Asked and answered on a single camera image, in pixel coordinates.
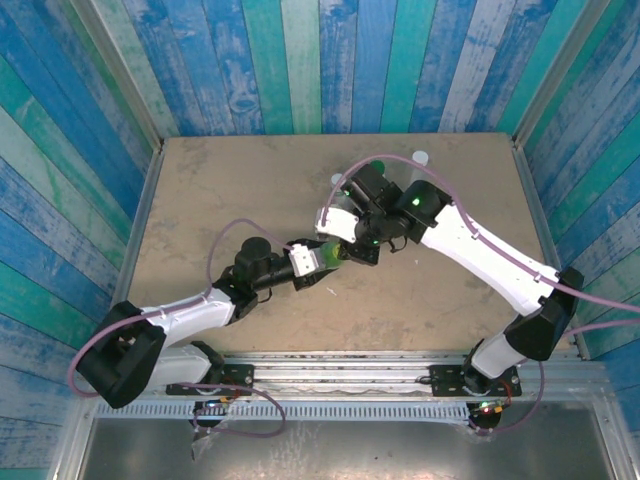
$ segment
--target painted wood wall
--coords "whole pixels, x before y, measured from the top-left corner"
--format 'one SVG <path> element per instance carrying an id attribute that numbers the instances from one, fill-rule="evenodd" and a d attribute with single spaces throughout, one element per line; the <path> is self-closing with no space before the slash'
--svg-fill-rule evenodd
<path id="1" fill-rule="evenodd" d="M 152 156 L 69 0 L 0 2 L 0 479 L 44 479 Z"/>
<path id="2" fill-rule="evenodd" d="M 93 0 L 163 137 L 512 133 L 586 0 Z"/>
<path id="3" fill-rule="evenodd" d="M 560 259 L 640 305 L 640 1 L 611 0 L 525 145 Z M 579 322 L 633 314 L 580 303 Z M 640 440 L 640 327 L 585 335 Z"/>

